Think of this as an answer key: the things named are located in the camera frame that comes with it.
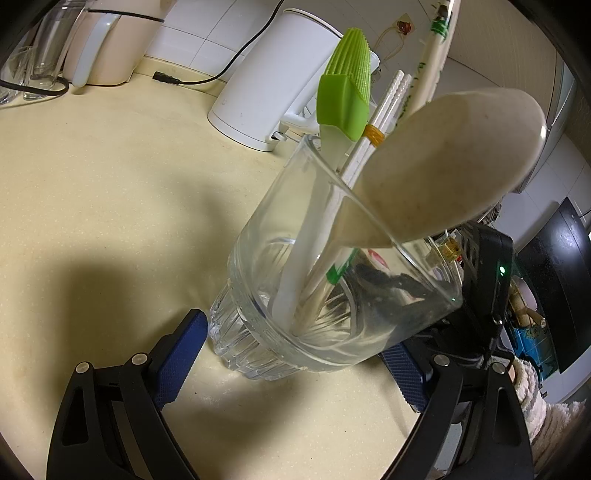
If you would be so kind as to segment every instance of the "blue gripper pad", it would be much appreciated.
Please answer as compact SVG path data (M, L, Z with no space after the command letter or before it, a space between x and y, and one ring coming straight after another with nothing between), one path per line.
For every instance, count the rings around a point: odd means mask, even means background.
M150 376L154 380L152 400L162 410L176 400L197 354L207 339L207 317L193 309L171 335L163 336L152 349Z
M408 350L402 343L398 343L384 350L380 356L398 384L404 400L419 412L424 412L429 403L425 379Z

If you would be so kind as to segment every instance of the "towel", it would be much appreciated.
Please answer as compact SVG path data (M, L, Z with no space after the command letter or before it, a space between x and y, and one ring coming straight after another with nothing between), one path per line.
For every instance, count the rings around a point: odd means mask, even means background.
M534 472L539 473L576 424L585 402L550 404L540 394L538 375L531 363L515 358L513 368L515 392L530 437Z

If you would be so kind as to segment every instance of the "clear glass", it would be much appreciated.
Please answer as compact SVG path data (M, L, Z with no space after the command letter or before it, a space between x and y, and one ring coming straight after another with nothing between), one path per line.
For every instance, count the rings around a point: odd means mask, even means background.
M27 71L27 86L51 90L63 64L70 32L86 2L61 0L41 21L35 43L37 50ZM45 97L38 93L24 93L25 100Z
M215 352L249 378L275 380L298 370L335 371L357 364L462 303L457 270L435 244L398 244L324 163L318 146L318 138L304 137L275 179L233 246L228 283L210 311ZM271 306L319 181L340 190L392 246L356 249L320 313L296 335L273 321Z
M27 65L33 57L33 47L18 47L8 57L6 63L0 69L0 79L5 82L23 85ZM0 105L12 102L18 95L18 90L0 87Z

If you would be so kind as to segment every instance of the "beige countertop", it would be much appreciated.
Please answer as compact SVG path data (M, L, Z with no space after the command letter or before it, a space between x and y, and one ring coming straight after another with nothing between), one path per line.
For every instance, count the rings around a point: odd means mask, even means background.
M122 364L208 311L294 148L224 137L214 99L136 74L0 109L0 432L35 479L76 364ZM253 382L209 342L163 415L204 480L377 479L417 418L375 358Z

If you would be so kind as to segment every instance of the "white kettle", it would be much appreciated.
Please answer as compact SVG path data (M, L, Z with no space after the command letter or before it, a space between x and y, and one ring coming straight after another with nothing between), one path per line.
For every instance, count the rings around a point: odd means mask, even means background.
M342 34L318 17L287 8L262 35L218 96L207 118L231 139L262 151L289 127L318 133L301 116Z

